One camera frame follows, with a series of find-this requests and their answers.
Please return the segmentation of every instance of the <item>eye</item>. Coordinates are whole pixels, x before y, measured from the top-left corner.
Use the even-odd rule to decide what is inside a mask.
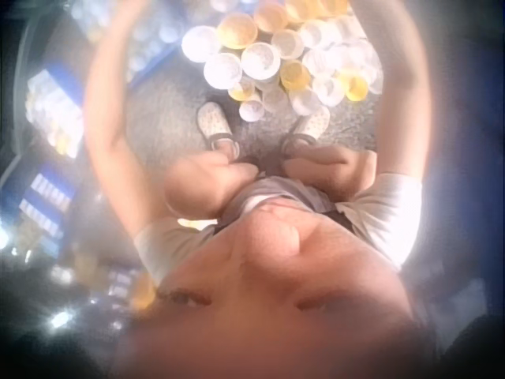
[[[327,295],[321,298],[311,298],[297,304],[301,311],[316,311],[321,313],[348,313],[359,307],[356,299],[347,296]]]
[[[162,296],[162,299],[177,306],[188,306],[190,308],[209,306],[211,304],[208,298],[188,291],[172,291],[167,296]]]

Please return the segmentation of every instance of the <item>light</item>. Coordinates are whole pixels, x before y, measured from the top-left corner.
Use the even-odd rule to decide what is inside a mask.
[[[28,261],[30,260],[30,257],[32,256],[32,251],[29,250],[26,252],[26,257],[24,257],[24,263],[27,264]]]
[[[121,330],[123,327],[123,324],[119,321],[114,321],[112,323],[112,328],[115,329],[115,330]]]
[[[63,312],[57,313],[50,319],[50,326],[53,329],[61,328],[66,325],[70,320],[72,320],[73,315],[70,312],[64,310]]]
[[[9,243],[9,235],[3,229],[3,227],[0,227],[0,250],[5,248],[8,243]]]
[[[73,282],[73,271],[70,268],[55,265],[50,271],[50,277],[54,282],[69,285]]]
[[[72,272],[70,270],[63,270],[61,278],[64,284],[71,284],[73,280]]]

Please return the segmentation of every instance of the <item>t-shirt sleeve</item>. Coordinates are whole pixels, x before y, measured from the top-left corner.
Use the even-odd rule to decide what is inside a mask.
[[[400,269],[412,251],[421,218],[421,181],[380,174],[353,201],[337,204],[354,232]]]
[[[198,231],[174,219],[156,221],[143,229],[133,243],[156,285],[214,234],[214,227]]]

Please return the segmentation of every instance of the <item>closed eye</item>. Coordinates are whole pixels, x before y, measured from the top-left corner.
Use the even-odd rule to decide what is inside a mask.
[[[163,302],[169,302],[176,306],[188,306],[190,308],[198,308],[201,306],[210,306],[211,300],[203,295],[187,290],[175,290],[168,294],[157,292],[156,297]]]
[[[310,298],[297,304],[301,311],[319,311],[322,313],[357,313],[358,310],[368,308],[368,302],[356,296],[325,295],[319,298]]]

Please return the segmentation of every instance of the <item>raised arm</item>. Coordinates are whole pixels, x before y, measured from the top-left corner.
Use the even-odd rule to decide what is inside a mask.
[[[98,46],[84,101],[85,140],[92,165],[132,238],[151,222],[168,216],[161,193],[152,185],[125,135],[126,51],[133,27],[149,4],[150,0],[120,2]]]
[[[430,145],[432,97],[425,49],[402,0],[350,0],[384,70],[377,173],[421,179]]]

